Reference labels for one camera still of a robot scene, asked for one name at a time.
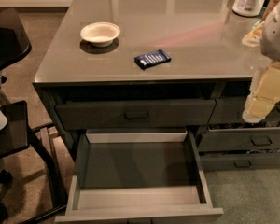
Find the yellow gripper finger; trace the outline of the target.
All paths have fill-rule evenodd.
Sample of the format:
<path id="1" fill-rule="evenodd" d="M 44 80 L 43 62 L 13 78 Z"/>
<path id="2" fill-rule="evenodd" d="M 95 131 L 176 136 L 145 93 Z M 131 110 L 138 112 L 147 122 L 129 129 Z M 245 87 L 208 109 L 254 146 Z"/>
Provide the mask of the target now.
<path id="1" fill-rule="evenodd" d="M 280 62 L 271 62 L 256 71 L 248 96 L 274 105 L 280 101 Z"/>
<path id="2" fill-rule="evenodd" d="M 249 47 L 256 47 L 260 45 L 260 38 L 262 34 L 264 22 L 260 22 L 242 39 L 242 44 Z"/>

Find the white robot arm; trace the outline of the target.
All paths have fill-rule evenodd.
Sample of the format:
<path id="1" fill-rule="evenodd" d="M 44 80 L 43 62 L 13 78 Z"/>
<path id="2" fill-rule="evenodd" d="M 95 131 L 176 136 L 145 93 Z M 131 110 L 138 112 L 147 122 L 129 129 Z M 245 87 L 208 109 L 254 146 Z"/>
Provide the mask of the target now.
<path id="1" fill-rule="evenodd" d="M 272 61 L 252 77 L 242 114 L 248 123 L 264 120 L 280 101 L 280 1 L 262 25 L 260 51 Z"/>

